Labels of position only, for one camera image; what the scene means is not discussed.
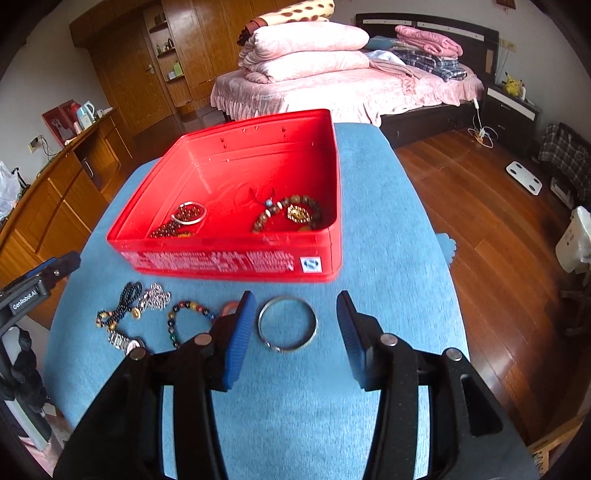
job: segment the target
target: wall outlet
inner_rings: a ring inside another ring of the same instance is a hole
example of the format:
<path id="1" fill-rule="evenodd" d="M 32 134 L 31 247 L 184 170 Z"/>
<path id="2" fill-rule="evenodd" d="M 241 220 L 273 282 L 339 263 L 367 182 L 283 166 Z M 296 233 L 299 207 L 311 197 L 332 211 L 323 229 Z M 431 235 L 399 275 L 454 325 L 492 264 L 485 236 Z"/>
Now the wall outlet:
<path id="1" fill-rule="evenodd" d="M 39 140 L 39 137 L 35 137 L 27 145 L 31 153 L 33 153 L 35 150 L 41 148 L 41 141 Z"/>
<path id="2" fill-rule="evenodd" d="M 512 41 L 507 40 L 506 38 L 502 38 L 499 42 L 499 45 L 502 48 L 506 48 L 507 50 L 511 50 L 514 53 L 517 53 L 517 45 L 515 45 Z"/>

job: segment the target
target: red plastic box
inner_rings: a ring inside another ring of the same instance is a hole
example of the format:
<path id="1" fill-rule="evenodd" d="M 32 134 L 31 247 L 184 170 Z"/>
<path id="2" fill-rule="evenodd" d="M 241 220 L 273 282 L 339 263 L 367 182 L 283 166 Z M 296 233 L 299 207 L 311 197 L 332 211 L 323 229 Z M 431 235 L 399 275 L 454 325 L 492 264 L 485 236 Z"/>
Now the red plastic box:
<path id="1" fill-rule="evenodd" d="M 261 233 L 252 232 L 265 199 L 277 202 L 294 194 L 318 201 L 319 229 L 298 231 L 282 211 Z M 207 207 L 194 236 L 149 238 L 189 201 Z M 328 282 L 342 265 L 340 215 L 330 112 L 282 113 L 181 137 L 140 184 L 107 241 L 143 273 Z"/>

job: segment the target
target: gold pendant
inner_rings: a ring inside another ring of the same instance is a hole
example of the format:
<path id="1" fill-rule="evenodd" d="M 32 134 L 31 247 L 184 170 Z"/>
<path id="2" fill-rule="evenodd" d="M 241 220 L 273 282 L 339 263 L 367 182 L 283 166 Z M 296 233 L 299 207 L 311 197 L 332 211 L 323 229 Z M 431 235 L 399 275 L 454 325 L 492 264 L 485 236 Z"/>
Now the gold pendant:
<path id="1" fill-rule="evenodd" d="M 308 211 L 297 205 L 289 205 L 287 208 L 287 218 L 295 223 L 310 223 L 312 220 Z"/>

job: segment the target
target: plastic bag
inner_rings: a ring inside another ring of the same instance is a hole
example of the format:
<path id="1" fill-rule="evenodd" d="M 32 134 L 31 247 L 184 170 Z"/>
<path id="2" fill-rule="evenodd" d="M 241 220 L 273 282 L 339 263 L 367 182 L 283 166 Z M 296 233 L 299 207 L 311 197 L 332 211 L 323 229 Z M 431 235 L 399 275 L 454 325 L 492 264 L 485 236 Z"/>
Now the plastic bag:
<path id="1" fill-rule="evenodd" d="M 572 220 L 556 245 L 556 257 L 564 271 L 591 263 L 591 215 L 584 207 L 573 210 Z"/>
<path id="2" fill-rule="evenodd" d="M 8 216 L 17 204 L 21 193 L 21 184 L 16 173 L 10 173 L 3 161 L 0 161 L 0 220 Z"/>

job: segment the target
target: wooden floor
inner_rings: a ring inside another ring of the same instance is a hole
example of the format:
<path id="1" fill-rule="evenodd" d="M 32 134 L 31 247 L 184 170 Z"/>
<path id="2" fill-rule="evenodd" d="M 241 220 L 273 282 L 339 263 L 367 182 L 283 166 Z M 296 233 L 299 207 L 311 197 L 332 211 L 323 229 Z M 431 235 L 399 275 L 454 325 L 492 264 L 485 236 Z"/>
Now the wooden floor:
<path id="1" fill-rule="evenodd" d="M 584 341 L 561 334 L 572 309 L 559 290 L 573 280 L 554 247 L 570 212 L 547 183 L 537 197 L 526 192 L 505 172 L 515 158 L 468 134 L 438 135 L 396 154 L 434 230 L 457 242 L 451 274 L 471 361 L 531 443 L 557 409 Z"/>

